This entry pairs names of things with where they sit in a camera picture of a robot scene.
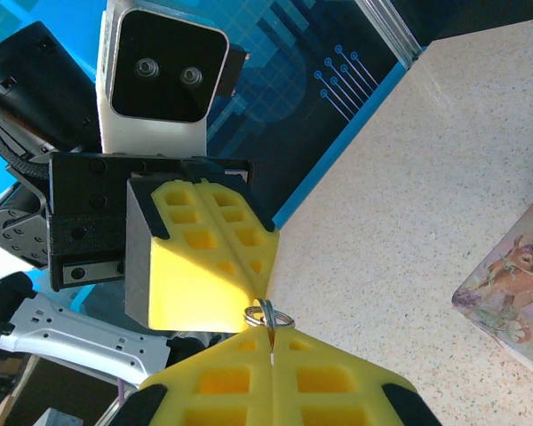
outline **screw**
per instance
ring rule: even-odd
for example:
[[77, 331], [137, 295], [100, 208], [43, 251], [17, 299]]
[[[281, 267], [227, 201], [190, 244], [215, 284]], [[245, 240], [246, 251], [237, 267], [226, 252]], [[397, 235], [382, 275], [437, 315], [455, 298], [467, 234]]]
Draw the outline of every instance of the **screw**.
[[93, 173], [102, 173], [107, 169], [107, 163], [104, 160], [93, 160], [89, 163], [89, 170]]
[[71, 278], [74, 280], [80, 280], [85, 276], [85, 269], [83, 268], [75, 268], [73, 271], [71, 271]]
[[85, 236], [86, 233], [87, 233], [87, 230], [80, 226], [78, 228], [75, 228], [73, 231], [71, 231], [71, 238], [73, 238], [74, 240], [81, 240]]
[[94, 209], [102, 209], [107, 204], [107, 199], [102, 195], [92, 195], [89, 199], [89, 205]]

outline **speckled countertop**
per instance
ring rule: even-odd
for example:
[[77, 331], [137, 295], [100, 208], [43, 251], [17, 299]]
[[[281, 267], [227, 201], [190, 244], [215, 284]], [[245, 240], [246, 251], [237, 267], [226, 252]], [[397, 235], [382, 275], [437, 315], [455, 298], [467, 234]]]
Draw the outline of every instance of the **speckled countertop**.
[[533, 21], [433, 43], [282, 230], [272, 299], [445, 425], [533, 425], [533, 373], [455, 312], [533, 202]]

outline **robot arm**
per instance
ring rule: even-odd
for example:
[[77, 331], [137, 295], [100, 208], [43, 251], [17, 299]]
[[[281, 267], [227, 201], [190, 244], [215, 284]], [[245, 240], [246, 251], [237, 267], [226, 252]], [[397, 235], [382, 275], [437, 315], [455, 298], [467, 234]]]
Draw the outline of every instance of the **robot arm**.
[[0, 337], [0, 349], [63, 359], [138, 387], [165, 368], [168, 339], [139, 335], [72, 312], [48, 297], [25, 299], [12, 315], [13, 331]]
[[31, 291], [21, 272], [0, 280], [0, 300], [0, 350], [61, 359], [135, 387], [204, 349], [193, 337], [142, 335], [72, 312]]

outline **white plastic part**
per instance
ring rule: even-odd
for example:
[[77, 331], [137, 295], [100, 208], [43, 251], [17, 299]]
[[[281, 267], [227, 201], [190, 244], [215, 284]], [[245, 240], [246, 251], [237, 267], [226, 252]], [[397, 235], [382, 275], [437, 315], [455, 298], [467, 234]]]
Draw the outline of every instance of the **white plastic part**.
[[199, 122], [162, 122], [123, 117], [110, 106], [97, 78], [97, 109], [104, 154], [164, 155], [188, 158], [207, 154], [207, 118]]
[[63, 359], [139, 387], [163, 370], [170, 354], [163, 336], [141, 335], [86, 317], [44, 295], [26, 299], [0, 337], [0, 349]]
[[[103, 12], [100, 25], [99, 55], [95, 89], [101, 146], [104, 154], [164, 155], [167, 157], [187, 158], [207, 154], [207, 114], [199, 122], [166, 122], [146, 120], [119, 115], [111, 106], [108, 94], [112, 93], [111, 84], [118, 51], [118, 28], [120, 19], [116, 14], [115, 2]], [[221, 69], [225, 65], [227, 51]]]

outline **hole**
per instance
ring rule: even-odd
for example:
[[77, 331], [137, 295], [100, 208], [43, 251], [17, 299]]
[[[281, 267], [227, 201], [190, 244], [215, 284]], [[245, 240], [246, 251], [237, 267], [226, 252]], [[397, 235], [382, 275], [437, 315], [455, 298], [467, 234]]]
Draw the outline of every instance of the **hole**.
[[213, 198], [215, 199], [217, 205], [220, 207], [237, 205], [237, 200], [230, 193], [215, 193], [213, 194]]
[[243, 406], [202, 406], [188, 408], [182, 426], [246, 426], [247, 408]]
[[290, 342], [289, 348], [291, 351], [310, 351], [312, 349], [312, 346], [295, 339]]
[[213, 238], [213, 235], [211, 235], [209, 229], [192, 229], [183, 233], [187, 245], [192, 249], [208, 250], [217, 248], [217, 242]]
[[260, 246], [264, 242], [257, 228], [235, 229], [235, 234], [245, 247]]
[[104, 160], [95, 159], [89, 163], [89, 170], [93, 173], [103, 173], [107, 169], [107, 163]]
[[42, 51], [48, 51], [48, 50], [52, 49], [53, 47], [55, 47], [55, 43], [47, 35], [45, 37], [40, 38], [39, 41], [36, 43], [36, 45]]
[[300, 411], [303, 426], [370, 426], [358, 406], [304, 406]]
[[257, 349], [257, 344], [254, 340], [249, 340], [249, 342], [243, 342], [239, 345], [239, 351], [254, 351]]
[[260, 273], [263, 269], [263, 263], [260, 260], [251, 260], [251, 268], [255, 273]]
[[73, 231], [71, 231], [71, 238], [74, 240], [81, 240], [87, 231], [82, 226], [79, 226], [78, 228], [75, 228]]
[[220, 270], [235, 275], [235, 265], [232, 262], [221, 262], [217, 266]]
[[223, 215], [223, 218], [229, 224], [232, 224], [233, 222], [242, 222], [243, 220], [245, 220], [242, 210], [222, 211], [221, 215]]
[[187, 191], [169, 191], [163, 198], [169, 206], [188, 206], [192, 203]]
[[81, 280], [85, 276], [86, 272], [83, 268], [75, 268], [71, 271], [71, 278], [74, 280]]
[[174, 224], [196, 224], [199, 222], [195, 210], [173, 210], [170, 219]]
[[348, 393], [355, 391], [350, 375], [341, 367], [299, 367], [296, 371], [300, 393]]
[[219, 395], [249, 393], [251, 371], [247, 367], [212, 368], [203, 372], [196, 393]]
[[92, 195], [91, 198], [89, 198], [89, 205], [93, 209], [102, 209], [107, 205], [107, 197], [104, 195]]
[[3, 82], [0, 83], [2, 87], [4, 87], [6, 90], [10, 89], [14, 84], [16, 83], [16, 79], [14, 77], [8, 77]]

